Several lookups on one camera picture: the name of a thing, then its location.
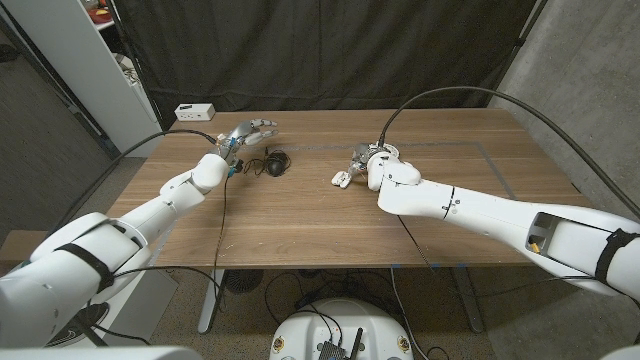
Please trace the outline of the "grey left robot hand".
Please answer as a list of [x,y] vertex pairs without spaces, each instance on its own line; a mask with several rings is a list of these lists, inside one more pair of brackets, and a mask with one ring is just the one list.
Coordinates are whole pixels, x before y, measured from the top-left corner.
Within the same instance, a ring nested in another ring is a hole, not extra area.
[[231,165],[236,160],[236,153],[242,146],[253,146],[266,138],[278,134],[275,121],[257,118],[239,123],[228,134],[220,134],[218,154]]

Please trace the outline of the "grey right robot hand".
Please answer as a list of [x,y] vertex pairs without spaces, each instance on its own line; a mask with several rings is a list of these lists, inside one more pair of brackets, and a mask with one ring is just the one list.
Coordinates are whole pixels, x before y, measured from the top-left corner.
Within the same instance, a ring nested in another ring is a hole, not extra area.
[[380,146],[378,143],[358,144],[355,147],[350,165],[347,170],[347,179],[352,180],[357,175],[365,173],[367,171],[367,166],[370,158],[380,152],[387,152],[387,149],[383,146]]

